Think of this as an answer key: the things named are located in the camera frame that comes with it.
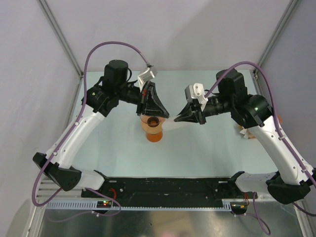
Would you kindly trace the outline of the clear glass dripper cone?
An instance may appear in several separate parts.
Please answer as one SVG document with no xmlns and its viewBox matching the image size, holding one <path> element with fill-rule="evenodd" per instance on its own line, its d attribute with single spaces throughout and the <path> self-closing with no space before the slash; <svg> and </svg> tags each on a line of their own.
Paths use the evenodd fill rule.
<svg viewBox="0 0 316 237">
<path fill-rule="evenodd" d="M 149 127 L 157 127 L 165 121 L 165 118 L 157 117 L 157 116 L 140 116 L 141 122 Z"/>
</svg>

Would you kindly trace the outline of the white paper coffee filter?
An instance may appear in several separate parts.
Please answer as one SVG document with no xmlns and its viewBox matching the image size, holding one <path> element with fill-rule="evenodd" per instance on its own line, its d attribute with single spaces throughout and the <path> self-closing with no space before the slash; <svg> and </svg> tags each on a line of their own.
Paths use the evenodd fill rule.
<svg viewBox="0 0 316 237">
<path fill-rule="evenodd" d="M 175 121 L 176 118 L 177 117 L 167 118 L 162 123 L 162 130 L 163 131 L 171 131 L 171 130 L 179 129 L 179 128 L 182 128 L 182 127 L 189 125 L 188 122 L 184 122 L 184 121 L 176 122 Z"/>
</svg>

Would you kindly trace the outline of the orange glass carafe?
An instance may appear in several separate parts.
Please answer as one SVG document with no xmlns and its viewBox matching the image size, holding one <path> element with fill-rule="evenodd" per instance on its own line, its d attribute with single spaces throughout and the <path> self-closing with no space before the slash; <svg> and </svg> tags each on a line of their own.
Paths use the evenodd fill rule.
<svg viewBox="0 0 316 237">
<path fill-rule="evenodd" d="M 146 138 L 148 141 L 156 143 L 159 142 L 163 137 L 163 132 L 159 132 L 156 134 L 146 133 Z"/>
</svg>

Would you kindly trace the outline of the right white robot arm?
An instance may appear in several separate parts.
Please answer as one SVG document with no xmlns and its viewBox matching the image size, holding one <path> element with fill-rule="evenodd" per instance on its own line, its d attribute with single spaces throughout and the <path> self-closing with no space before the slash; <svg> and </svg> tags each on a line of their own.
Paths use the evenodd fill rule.
<svg viewBox="0 0 316 237">
<path fill-rule="evenodd" d="M 239 198 L 246 192 L 270 194 L 282 204 L 292 204 L 303 199 L 311 190 L 315 169 L 300 154 L 293 155 L 286 136 L 275 125 L 272 106 L 261 95 L 247 91 L 242 73 L 232 69 L 229 73 L 216 74 L 218 93 L 206 97 L 201 83 L 188 85 L 185 89 L 187 104 L 175 122 L 205 124 L 206 118 L 230 113 L 231 118 L 260 142 L 277 167 L 277 172 L 250 174 L 244 171 L 230 178 L 228 192 Z"/>
</svg>

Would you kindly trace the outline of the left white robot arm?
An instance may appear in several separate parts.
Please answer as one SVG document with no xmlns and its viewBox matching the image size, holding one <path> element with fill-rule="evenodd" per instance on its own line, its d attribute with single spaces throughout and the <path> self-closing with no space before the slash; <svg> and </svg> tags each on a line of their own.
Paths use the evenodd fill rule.
<svg viewBox="0 0 316 237">
<path fill-rule="evenodd" d="M 131 70 L 122 60 L 110 61 L 100 77 L 82 99 L 78 115 L 62 136 L 46 153 L 36 153 L 33 161 L 44 174 L 64 191 L 90 188 L 99 197 L 109 193 L 106 177 L 99 171 L 84 171 L 73 167 L 73 160 L 90 133 L 120 101 L 137 106 L 139 116 L 169 118 L 160 101 L 152 79 L 157 71 L 152 65 L 137 76 L 138 86 L 130 82 Z"/>
</svg>

